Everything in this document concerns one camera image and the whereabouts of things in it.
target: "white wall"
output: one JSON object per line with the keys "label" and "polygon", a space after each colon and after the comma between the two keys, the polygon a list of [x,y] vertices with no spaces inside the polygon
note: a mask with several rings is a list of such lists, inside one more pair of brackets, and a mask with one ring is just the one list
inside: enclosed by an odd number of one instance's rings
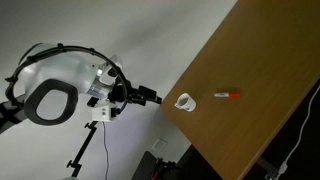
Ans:
{"label": "white wall", "polygon": [[[3,80],[20,56],[38,42],[94,47],[124,61],[133,85],[145,85],[165,97],[203,47],[236,0],[1,0],[0,100]],[[17,94],[23,93],[18,86]],[[0,137],[0,179],[58,180],[70,176],[88,129],[88,96],[81,96],[74,116],[64,124],[44,127],[25,121]],[[106,169],[103,129],[98,131],[81,163],[79,178],[101,180]],[[178,161],[190,143],[168,121],[158,105],[129,105],[120,120],[107,124],[110,180],[130,179],[146,150],[158,137],[167,140],[165,160]]]}

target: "white cable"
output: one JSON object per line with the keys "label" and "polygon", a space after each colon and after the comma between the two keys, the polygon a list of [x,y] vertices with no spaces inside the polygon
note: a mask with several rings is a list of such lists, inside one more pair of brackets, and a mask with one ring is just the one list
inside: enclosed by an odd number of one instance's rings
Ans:
{"label": "white cable", "polygon": [[291,155],[293,154],[293,152],[297,149],[297,147],[299,146],[300,142],[301,142],[301,138],[302,138],[302,133],[303,133],[303,129],[304,129],[304,126],[306,125],[309,117],[310,117],[310,111],[311,111],[311,105],[312,105],[312,102],[313,102],[313,99],[314,97],[316,97],[318,91],[320,89],[320,85],[318,86],[316,92],[314,92],[314,94],[312,95],[310,101],[309,101],[309,105],[308,105],[308,114],[307,114],[307,117],[306,119],[304,120],[302,126],[301,126],[301,129],[300,129],[300,133],[299,133],[299,138],[298,138],[298,141],[297,141],[297,144],[293,147],[293,149],[290,151],[290,153],[288,154],[286,160],[283,161],[283,163],[281,164],[280,166],[280,169],[279,169],[279,173],[278,173],[278,176],[276,177],[276,180],[278,180],[280,178],[280,176],[286,172],[287,168],[288,168],[288,165],[287,165],[287,162],[289,160],[289,158],[291,157]]}
{"label": "white cable", "polygon": [[105,180],[108,179],[108,172],[109,172],[109,151],[106,145],[106,125],[103,123],[103,144],[104,144],[104,149],[106,150],[107,153],[107,170],[106,170],[106,176],[105,176]]}

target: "black metal frame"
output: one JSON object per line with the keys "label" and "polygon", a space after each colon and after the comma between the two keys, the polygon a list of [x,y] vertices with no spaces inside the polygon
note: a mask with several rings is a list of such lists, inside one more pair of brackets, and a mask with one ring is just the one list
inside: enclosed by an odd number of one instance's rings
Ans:
{"label": "black metal frame", "polygon": [[91,124],[87,123],[87,124],[84,126],[84,128],[88,128],[88,129],[90,129],[91,131],[90,131],[90,133],[88,134],[87,139],[84,141],[82,147],[80,148],[80,150],[79,150],[76,158],[75,158],[73,161],[70,160],[70,161],[68,162],[67,168],[69,168],[69,167],[74,168],[74,171],[73,171],[71,177],[77,177],[78,174],[79,174],[79,171],[80,171],[80,169],[81,169],[81,167],[82,167],[82,165],[79,164],[79,161],[80,161],[82,155],[84,154],[84,152],[86,151],[86,149],[87,149],[87,147],[88,147],[88,145],[89,145],[89,143],[90,143],[90,141],[91,141],[94,133],[95,133],[96,130],[97,130],[97,128],[95,127],[97,123],[98,123],[98,121],[93,121]]}

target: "black cable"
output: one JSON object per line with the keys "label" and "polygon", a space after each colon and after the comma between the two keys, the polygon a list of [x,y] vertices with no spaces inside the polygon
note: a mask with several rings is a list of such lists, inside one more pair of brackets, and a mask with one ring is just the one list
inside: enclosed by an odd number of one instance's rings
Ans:
{"label": "black cable", "polygon": [[108,179],[108,172],[109,172],[109,152],[108,152],[108,148],[106,145],[106,126],[105,123],[103,123],[103,142],[104,142],[104,149],[106,150],[106,154],[107,154],[107,170],[106,170],[106,176],[105,176],[105,180]]}
{"label": "black cable", "polygon": [[33,56],[28,56],[27,60],[24,61],[20,66],[17,67],[17,69],[15,70],[15,72],[13,73],[13,75],[10,78],[6,78],[6,81],[9,82],[9,86],[6,89],[6,97],[11,101],[11,103],[13,105],[18,106],[19,108],[23,108],[23,102],[19,102],[15,96],[14,96],[14,86],[16,84],[16,82],[18,81],[18,76],[20,74],[20,72],[27,66],[30,66],[31,64],[34,64],[38,61],[47,59],[49,57],[61,54],[61,53],[66,53],[66,52],[84,52],[84,53],[88,53],[91,54],[93,56],[97,56],[101,59],[103,59],[104,61],[106,61],[107,63],[109,63],[112,68],[116,71],[117,75],[119,76],[122,85],[124,86],[123,89],[123,95],[125,97],[125,102],[123,103],[122,107],[120,109],[118,109],[117,113],[120,114],[124,108],[127,105],[128,102],[128,85],[127,85],[127,80],[124,76],[124,74],[122,73],[121,69],[114,63],[112,62],[109,58],[107,58],[106,56],[104,56],[103,54],[95,51],[93,48],[85,48],[85,47],[81,47],[81,46],[63,46],[62,44],[58,44],[58,47],[54,47],[54,48],[50,48],[44,51],[41,51]]}
{"label": "black cable", "polygon": [[22,60],[30,53],[30,51],[32,51],[35,47],[37,47],[40,44],[42,44],[42,43],[35,44],[30,49],[28,49],[28,51],[25,52],[24,55],[21,57],[21,59],[20,59],[18,64],[20,64],[22,62]]}

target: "wooden table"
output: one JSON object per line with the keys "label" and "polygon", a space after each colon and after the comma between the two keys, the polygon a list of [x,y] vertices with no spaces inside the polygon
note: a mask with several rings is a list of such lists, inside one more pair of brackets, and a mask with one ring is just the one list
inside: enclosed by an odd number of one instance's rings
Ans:
{"label": "wooden table", "polygon": [[[223,179],[241,179],[320,75],[319,0],[240,0],[161,108]],[[238,99],[214,92],[239,90]],[[174,107],[179,95],[193,112]]]}

